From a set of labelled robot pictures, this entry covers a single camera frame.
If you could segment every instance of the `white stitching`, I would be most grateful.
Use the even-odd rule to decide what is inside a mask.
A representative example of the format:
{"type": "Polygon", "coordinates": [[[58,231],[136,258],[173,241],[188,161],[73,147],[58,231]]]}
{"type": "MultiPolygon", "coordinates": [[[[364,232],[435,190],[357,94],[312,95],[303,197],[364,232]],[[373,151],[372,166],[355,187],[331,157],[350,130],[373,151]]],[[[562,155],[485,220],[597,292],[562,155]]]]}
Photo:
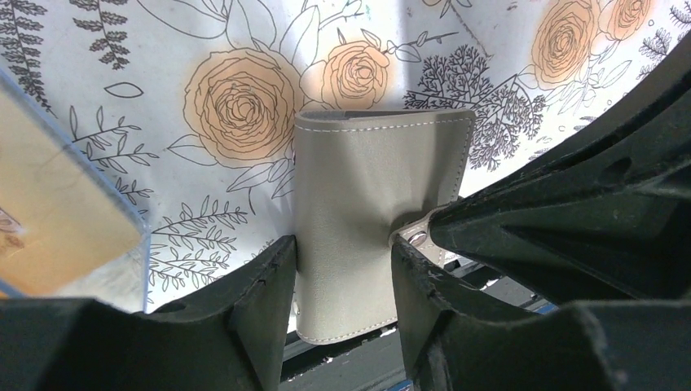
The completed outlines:
{"type": "Polygon", "coordinates": [[[296,128],[300,130],[306,130],[308,132],[318,132],[318,133],[340,133],[340,132],[368,132],[370,130],[383,130],[383,129],[398,129],[398,128],[411,128],[414,126],[422,125],[433,125],[433,124],[446,124],[458,121],[470,121],[468,118],[456,118],[455,120],[442,120],[442,121],[431,121],[431,122],[419,122],[416,124],[407,125],[391,125],[391,126],[374,126],[372,128],[362,128],[362,129],[310,129],[304,128],[300,125],[295,125],[296,128]]]}
{"type": "MultiPolygon", "coordinates": [[[[308,131],[308,132],[340,133],[340,132],[367,132],[367,131],[370,131],[370,130],[383,130],[383,129],[408,128],[408,127],[412,127],[412,126],[422,126],[422,125],[432,125],[432,124],[445,124],[445,123],[449,123],[449,122],[458,122],[458,121],[468,121],[468,122],[472,122],[472,121],[471,121],[470,119],[468,119],[468,118],[458,118],[458,119],[455,119],[455,120],[421,122],[421,123],[418,123],[418,124],[409,124],[409,125],[376,126],[376,127],[373,127],[373,128],[364,128],[364,129],[320,130],[320,129],[308,129],[308,128],[303,128],[302,126],[299,126],[299,125],[295,125],[295,127],[298,128],[298,129],[300,129],[300,130],[306,130],[306,131],[308,131]]],[[[468,140],[470,139],[471,133],[472,133],[472,131],[469,130],[468,134],[466,134],[466,136],[465,136],[465,143],[463,144],[463,150],[464,150],[464,151],[465,151],[465,148],[468,146],[468,140]]],[[[460,165],[459,165],[459,167],[458,167],[458,175],[456,176],[456,184],[455,184],[455,186],[454,186],[454,191],[453,191],[453,193],[451,194],[451,200],[450,200],[449,202],[452,202],[452,201],[453,201],[453,197],[454,197],[454,196],[457,196],[457,193],[458,193],[458,190],[459,190],[458,188],[459,188],[459,185],[460,185],[460,175],[462,174],[463,167],[465,166],[465,159],[466,159],[466,158],[467,158],[467,154],[465,154],[464,156],[462,156],[462,157],[460,158],[460,165]]],[[[404,235],[407,235],[408,233],[413,232],[413,231],[415,231],[415,230],[417,230],[417,229],[420,229],[420,228],[418,228],[418,227],[416,226],[416,227],[412,228],[410,231],[406,232],[404,235]]],[[[442,263],[442,255],[443,255],[443,251],[440,251],[440,252],[439,252],[439,264],[442,263]]],[[[373,328],[377,328],[377,327],[384,326],[384,325],[386,325],[387,323],[390,323],[390,322],[395,321],[396,319],[398,319],[398,317],[395,317],[395,316],[394,316],[393,318],[386,319],[386,320],[383,321],[383,322],[375,323],[375,324],[373,324],[373,325],[371,325],[371,326],[369,326],[369,327],[365,327],[365,328],[360,329],[360,330],[357,330],[357,331],[355,331],[355,332],[349,332],[348,334],[345,334],[344,336],[334,336],[334,337],[332,337],[332,338],[309,338],[308,336],[304,336],[304,335],[303,335],[302,333],[300,333],[298,330],[296,330],[295,332],[296,332],[296,333],[300,336],[300,338],[302,338],[303,340],[309,340],[309,341],[312,341],[312,342],[329,342],[329,341],[342,340],[342,339],[345,339],[345,338],[349,338],[349,337],[351,337],[351,336],[355,336],[355,335],[357,335],[357,334],[359,334],[359,333],[362,333],[362,332],[368,332],[368,331],[372,330],[373,328]]]]}
{"type": "Polygon", "coordinates": [[[365,327],[365,328],[360,329],[360,330],[358,330],[358,331],[356,331],[356,332],[349,332],[348,334],[345,334],[344,336],[334,336],[333,338],[309,338],[308,336],[302,335],[302,333],[300,333],[298,330],[296,330],[295,332],[296,332],[296,333],[300,336],[300,338],[302,338],[303,340],[311,340],[311,341],[313,341],[313,342],[329,342],[329,341],[331,341],[331,340],[342,340],[342,339],[344,339],[344,338],[348,338],[348,337],[354,336],[354,335],[359,334],[359,333],[361,333],[361,332],[368,332],[368,331],[372,330],[373,328],[381,327],[381,326],[386,325],[387,323],[391,323],[391,322],[395,321],[396,319],[398,319],[398,317],[394,316],[393,318],[388,318],[388,319],[386,319],[384,322],[379,322],[379,323],[377,323],[377,324],[373,324],[373,325],[371,325],[370,327],[365,327]]]}

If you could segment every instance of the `gray leather wallet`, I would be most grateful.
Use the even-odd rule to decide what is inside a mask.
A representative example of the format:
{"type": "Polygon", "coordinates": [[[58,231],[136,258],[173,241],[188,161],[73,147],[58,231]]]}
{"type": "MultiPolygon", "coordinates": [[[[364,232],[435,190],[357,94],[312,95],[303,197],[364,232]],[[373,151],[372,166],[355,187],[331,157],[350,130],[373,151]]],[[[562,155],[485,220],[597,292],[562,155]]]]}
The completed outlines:
{"type": "Polygon", "coordinates": [[[391,235],[435,263],[430,211],[458,196],[474,114],[301,112],[296,118],[297,333],[325,345],[396,320],[391,235]]]}

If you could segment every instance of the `transparent plastic box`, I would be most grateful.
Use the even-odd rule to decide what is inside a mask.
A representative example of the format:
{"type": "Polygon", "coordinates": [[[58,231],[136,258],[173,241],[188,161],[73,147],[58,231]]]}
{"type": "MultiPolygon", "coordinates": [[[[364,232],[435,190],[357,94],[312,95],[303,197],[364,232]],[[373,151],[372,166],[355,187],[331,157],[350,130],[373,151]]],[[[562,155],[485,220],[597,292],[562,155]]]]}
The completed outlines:
{"type": "Polygon", "coordinates": [[[0,72],[0,297],[96,297],[146,310],[149,229],[0,72]]]}

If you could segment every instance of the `wallet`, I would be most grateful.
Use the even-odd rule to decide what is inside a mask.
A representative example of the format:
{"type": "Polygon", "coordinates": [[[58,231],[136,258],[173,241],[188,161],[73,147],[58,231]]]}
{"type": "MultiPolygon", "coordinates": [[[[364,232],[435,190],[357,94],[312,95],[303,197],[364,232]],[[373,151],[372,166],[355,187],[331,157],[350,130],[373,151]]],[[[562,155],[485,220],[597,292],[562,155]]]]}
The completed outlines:
{"type": "Polygon", "coordinates": [[[469,110],[300,112],[295,125],[297,334],[314,345],[396,321],[390,237],[439,266],[429,215],[458,198],[469,110]]]}

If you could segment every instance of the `gray leather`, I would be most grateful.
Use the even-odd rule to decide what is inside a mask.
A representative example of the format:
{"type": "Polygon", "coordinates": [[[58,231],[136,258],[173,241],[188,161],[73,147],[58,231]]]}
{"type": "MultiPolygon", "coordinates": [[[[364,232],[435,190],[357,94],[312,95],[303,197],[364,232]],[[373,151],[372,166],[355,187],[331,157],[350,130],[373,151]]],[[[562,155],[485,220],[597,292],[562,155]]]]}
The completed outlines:
{"type": "MultiPolygon", "coordinates": [[[[295,307],[303,340],[335,343],[396,320],[389,237],[409,222],[424,228],[427,212],[456,199],[473,121],[468,110],[297,115],[295,307]]],[[[443,263],[440,250],[425,251],[443,263]]]]}

